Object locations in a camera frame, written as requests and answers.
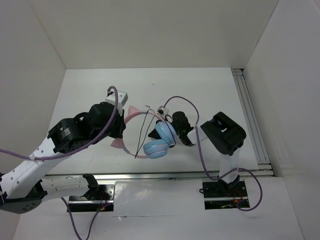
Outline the pink blue cat-ear headphones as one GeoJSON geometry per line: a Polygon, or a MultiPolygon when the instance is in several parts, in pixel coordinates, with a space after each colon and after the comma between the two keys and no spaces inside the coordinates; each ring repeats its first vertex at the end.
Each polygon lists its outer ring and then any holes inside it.
{"type": "Polygon", "coordinates": [[[116,138],[112,141],[110,146],[116,149],[122,149],[126,154],[137,159],[158,159],[164,157],[168,153],[168,150],[176,144],[176,130],[171,126],[170,122],[166,121],[159,113],[141,111],[132,105],[128,108],[128,114],[124,118],[124,123],[127,124],[130,120],[139,115],[152,115],[158,119],[158,122],[155,125],[155,131],[160,139],[152,140],[144,144],[142,146],[144,155],[131,153],[125,146],[125,142],[122,138],[116,138]]]}

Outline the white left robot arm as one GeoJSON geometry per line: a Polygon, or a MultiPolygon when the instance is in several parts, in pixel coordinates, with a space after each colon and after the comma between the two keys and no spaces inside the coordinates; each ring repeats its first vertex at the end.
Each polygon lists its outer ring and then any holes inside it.
{"type": "Polygon", "coordinates": [[[0,208],[15,214],[34,210],[42,202],[66,196],[92,200],[102,188],[91,173],[78,177],[48,179],[45,176],[88,143],[96,144],[106,137],[121,138],[126,128],[124,104],[94,104],[88,112],[60,120],[41,145],[12,171],[0,176],[0,208]]]}

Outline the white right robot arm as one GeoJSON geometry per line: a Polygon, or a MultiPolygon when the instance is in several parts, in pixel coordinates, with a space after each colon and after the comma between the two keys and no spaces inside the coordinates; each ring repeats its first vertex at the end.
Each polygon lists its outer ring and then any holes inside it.
{"type": "Polygon", "coordinates": [[[245,130],[221,111],[200,127],[191,126],[183,111],[166,115],[164,119],[157,120],[154,129],[148,133],[153,141],[143,146],[144,153],[151,158],[161,158],[176,145],[178,138],[187,147],[198,147],[201,164],[207,172],[201,141],[208,139],[220,153],[220,169],[216,178],[218,190],[223,196],[230,196],[240,181],[239,153],[247,137],[245,130]]]}

